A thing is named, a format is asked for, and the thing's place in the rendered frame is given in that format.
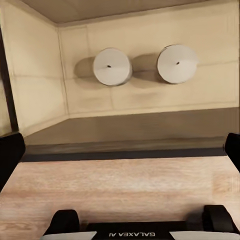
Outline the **pillar candle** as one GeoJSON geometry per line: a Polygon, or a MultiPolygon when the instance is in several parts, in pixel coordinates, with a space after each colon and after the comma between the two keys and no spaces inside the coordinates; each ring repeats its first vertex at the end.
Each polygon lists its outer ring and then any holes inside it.
{"type": "Polygon", "coordinates": [[[131,80],[133,66],[123,51],[106,48],[96,56],[93,63],[95,78],[106,86],[121,86],[131,80]]]}
{"type": "Polygon", "coordinates": [[[159,79],[171,85],[183,84],[196,72],[197,58],[190,46],[173,44],[158,56],[155,73],[159,79]]]}

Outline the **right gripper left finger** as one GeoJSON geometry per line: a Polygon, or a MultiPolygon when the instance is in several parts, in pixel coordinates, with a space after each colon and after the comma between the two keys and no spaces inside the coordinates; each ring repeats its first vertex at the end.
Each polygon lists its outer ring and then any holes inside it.
{"type": "Polygon", "coordinates": [[[0,138],[0,192],[26,152],[21,133],[0,138]]]}

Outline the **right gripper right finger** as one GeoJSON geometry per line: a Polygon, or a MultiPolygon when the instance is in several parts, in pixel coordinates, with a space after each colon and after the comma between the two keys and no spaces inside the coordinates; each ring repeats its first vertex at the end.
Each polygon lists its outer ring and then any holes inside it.
{"type": "Polygon", "coordinates": [[[240,172],[240,134],[229,133],[224,150],[240,172]]]}

